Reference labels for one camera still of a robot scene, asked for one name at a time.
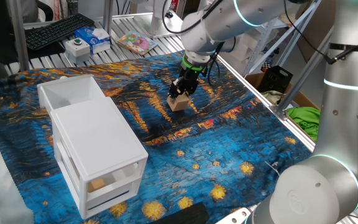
starry night tablecloth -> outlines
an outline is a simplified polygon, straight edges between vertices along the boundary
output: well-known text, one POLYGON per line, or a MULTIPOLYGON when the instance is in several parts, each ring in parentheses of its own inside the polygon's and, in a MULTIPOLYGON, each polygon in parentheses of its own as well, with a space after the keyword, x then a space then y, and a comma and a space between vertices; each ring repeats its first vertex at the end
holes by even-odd
POLYGON ((36 69, 0 80, 0 151, 35 223, 148 223, 203 202, 214 223, 263 200, 279 172, 310 156, 222 65, 185 111, 166 103, 183 52, 83 68, 36 69), (37 84, 93 74, 149 153, 139 193, 82 220, 53 156, 37 84))

black keyboard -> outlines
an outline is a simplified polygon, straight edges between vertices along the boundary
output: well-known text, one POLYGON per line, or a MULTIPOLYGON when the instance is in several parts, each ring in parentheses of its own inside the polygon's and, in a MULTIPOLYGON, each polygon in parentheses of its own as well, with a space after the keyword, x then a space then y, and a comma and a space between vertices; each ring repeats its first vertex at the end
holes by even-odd
POLYGON ((31 50, 38 50, 64 37, 72 35, 75 30, 92 26, 94 21, 81 15, 73 15, 60 21, 49 24, 25 36, 27 47, 31 50))

teal light ring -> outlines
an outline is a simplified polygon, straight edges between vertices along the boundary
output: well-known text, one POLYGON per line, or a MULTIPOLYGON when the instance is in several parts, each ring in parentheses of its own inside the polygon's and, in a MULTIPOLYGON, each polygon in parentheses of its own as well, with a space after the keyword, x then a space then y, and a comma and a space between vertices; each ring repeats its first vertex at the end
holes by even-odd
POLYGON ((354 175, 354 173, 350 170, 350 168, 348 168, 348 166, 346 166, 343 162, 339 161, 338 159, 332 157, 332 156, 327 156, 327 155, 315 155, 315 156, 325 156, 325 157, 328 157, 330 159, 333 159, 335 160, 336 162, 340 163, 343 167, 345 167, 347 169, 347 171, 349 171, 349 173, 351 173, 351 176, 353 177, 354 181, 356 182, 357 184, 357 189, 358 189, 358 180, 356 178, 356 176, 354 175))
POLYGON ((245 19, 244 16, 242 16, 242 14, 241 14, 241 12, 240 12, 240 9, 239 9, 239 6, 237 5, 237 0, 234 0, 234 7, 236 8, 236 11, 237 11, 238 15, 240 16, 240 18, 241 18, 246 24, 248 24, 248 25, 250 25, 250 26, 253 26, 253 27, 258 27, 258 26, 260 26, 260 25, 255 25, 255 24, 252 24, 252 23, 248 22, 248 20, 245 19))
POLYGON ((342 84, 327 81, 326 79, 324 79, 324 83, 329 86, 333 86, 333 87, 341 88, 341 89, 345 89, 345 90, 358 90, 358 86, 342 85, 342 84))

small wooden block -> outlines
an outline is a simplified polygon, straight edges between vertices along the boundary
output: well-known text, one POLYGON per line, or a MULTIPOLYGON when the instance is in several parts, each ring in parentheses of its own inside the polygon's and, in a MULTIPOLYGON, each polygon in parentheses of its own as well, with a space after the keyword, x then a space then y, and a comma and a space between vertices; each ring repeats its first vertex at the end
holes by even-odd
POLYGON ((106 186, 104 183, 104 180, 102 178, 99 178, 97 180, 94 180, 90 183, 88 183, 88 192, 94 192, 95 190, 99 190, 100 188, 106 186))
POLYGON ((173 112, 186 109, 188 102, 190 101, 186 93, 179 95, 176 99, 168 97, 167 102, 173 112))

white plastic box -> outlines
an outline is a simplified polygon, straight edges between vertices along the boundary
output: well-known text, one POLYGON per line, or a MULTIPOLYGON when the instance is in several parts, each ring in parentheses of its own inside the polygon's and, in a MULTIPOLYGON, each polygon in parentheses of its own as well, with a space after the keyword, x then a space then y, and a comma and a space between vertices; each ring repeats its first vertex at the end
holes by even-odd
POLYGON ((148 154, 93 76, 38 85, 53 129, 55 158, 83 219, 137 194, 148 154), (102 178, 105 187, 88 192, 102 178))

